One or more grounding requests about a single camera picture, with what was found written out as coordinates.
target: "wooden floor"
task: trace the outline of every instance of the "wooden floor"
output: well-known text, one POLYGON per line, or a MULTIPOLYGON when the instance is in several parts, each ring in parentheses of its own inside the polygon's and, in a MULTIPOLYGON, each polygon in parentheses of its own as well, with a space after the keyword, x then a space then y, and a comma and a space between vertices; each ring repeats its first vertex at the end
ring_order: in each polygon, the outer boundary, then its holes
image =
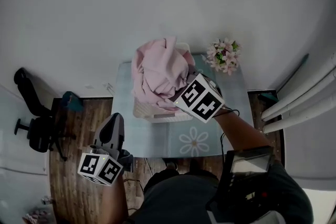
MULTIPOLYGON (((260 119, 261 112, 266 106, 257 99, 256 93, 249 93, 254 125, 261 130, 263 123, 260 119)), ((58 223, 98 223, 100 215, 100 201, 102 187, 94 184, 77 174, 80 157, 84 147, 92 142, 95 130, 107 118, 112 109, 112 100, 84 100, 83 112, 67 112, 68 120, 66 132, 77 136, 76 140, 66 138, 62 142, 66 162, 60 160, 57 151, 50 152, 50 188, 54 200, 54 212, 58 223)), ((281 154, 281 133, 274 132, 267 135, 277 153, 281 154)), ((151 178, 152 173, 165 169, 161 159, 136 158, 134 160, 134 173, 124 173, 124 179, 139 180, 142 187, 151 178)), ((201 167, 215 174, 218 178, 222 174, 222 157, 197 158, 201 167)), ((178 171, 180 174, 188 172, 190 160, 179 159, 178 171)), ((138 209, 143 201, 140 184, 136 181, 124 183, 126 189, 129 213, 138 209)))

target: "flower pattern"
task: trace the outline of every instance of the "flower pattern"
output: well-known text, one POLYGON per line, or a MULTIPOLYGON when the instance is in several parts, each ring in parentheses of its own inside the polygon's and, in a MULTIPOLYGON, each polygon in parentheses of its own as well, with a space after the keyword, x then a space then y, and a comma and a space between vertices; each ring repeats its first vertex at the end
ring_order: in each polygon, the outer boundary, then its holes
POLYGON ((180 148, 180 153, 186 154, 191 151, 192 157, 198 157, 200 151, 208 152, 209 146, 203 142, 208 139, 209 134, 207 132, 203 132, 198 135, 197 129, 194 126, 190 127, 189 132, 189 136, 186 134, 181 134, 179 137, 181 142, 186 143, 186 145, 180 148))

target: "office chair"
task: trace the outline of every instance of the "office chair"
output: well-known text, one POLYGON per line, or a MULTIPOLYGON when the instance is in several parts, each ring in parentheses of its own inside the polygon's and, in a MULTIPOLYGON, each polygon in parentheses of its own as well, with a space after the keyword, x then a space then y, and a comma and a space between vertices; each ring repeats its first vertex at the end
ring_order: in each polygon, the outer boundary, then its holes
POLYGON ((21 119, 18 119, 14 134, 17 134, 18 129, 27 130, 29 146, 38 152, 47 152, 48 149, 52 151, 52 146, 55 144, 60 157, 63 161, 66 161, 67 158, 62 154, 58 139, 61 137, 76 139, 76 136, 74 135, 63 135, 67 120, 66 114, 63 113, 55 124, 52 112, 40 103, 34 86, 31 80, 27 78, 26 71, 23 68, 16 71, 14 82, 17 84, 30 112, 38 117, 32 119, 29 126, 21 124, 21 119))

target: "pipe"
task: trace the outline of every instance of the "pipe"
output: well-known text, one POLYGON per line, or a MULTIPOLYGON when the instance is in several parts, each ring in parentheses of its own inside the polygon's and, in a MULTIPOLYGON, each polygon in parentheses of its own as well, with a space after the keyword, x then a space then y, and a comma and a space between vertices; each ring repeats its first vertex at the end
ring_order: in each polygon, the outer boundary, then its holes
POLYGON ((295 108, 299 104, 305 102, 318 92, 322 91, 326 86, 328 86, 332 81, 334 81, 336 78, 336 69, 332 70, 324 79, 322 79, 319 83, 317 83, 313 88, 311 88, 308 92, 306 92, 304 95, 296 99, 294 102, 291 102, 284 108, 280 109, 276 113, 272 114, 271 116, 268 116, 264 118, 264 121, 269 121, 270 119, 275 118, 278 115, 284 114, 285 112, 295 108))
POLYGON ((336 67, 336 52, 334 52, 331 57, 324 63, 324 65, 318 69, 310 78, 308 78, 301 86, 296 88, 290 94, 281 99, 278 103, 271 106, 269 109, 265 110, 261 114, 261 119, 264 120, 266 117, 271 116, 278 110, 290 104, 295 99, 298 99, 301 95, 309 91, 315 84, 317 84, 321 79, 323 79, 331 70, 336 67))
POLYGON ((322 99, 321 101, 315 103, 314 105, 308 107, 307 109, 293 114, 288 118, 277 121, 271 124, 267 124, 262 128, 262 131, 267 134, 274 132, 280 129, 284 129, 298 123, 307 121, 309 119, 315 118, 316 116, 321 115, 324 112, 327 112, 336 107, 336 92, 327 98, 322 99))

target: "table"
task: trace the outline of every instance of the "table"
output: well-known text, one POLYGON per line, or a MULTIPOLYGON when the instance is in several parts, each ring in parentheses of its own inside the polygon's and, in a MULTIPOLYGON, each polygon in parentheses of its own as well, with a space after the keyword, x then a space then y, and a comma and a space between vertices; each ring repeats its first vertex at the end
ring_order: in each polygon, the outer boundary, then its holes
MULTIPOLYGON (((202 60, 201 55, 193 57, 199 72, 217 82, 225 104, 232 109, 238 109, 240 117, 253 126, 241 69, 238 68, 229 76, 226 73, 216 72, 202 60)), ((122 63, 119 65, 112 113, 119 112, 124 118, 123 149, 134 157, 185 158, 222 154, 219 138, 223 131, 214 119, 208 123, 196 118, 171 123, 150 123, 145 119, 137 119, 133 116, 132 88, 131 63, 122 63)), ((226 137, 223 140, 223 149, 224 152, 232 150, 226 137)))

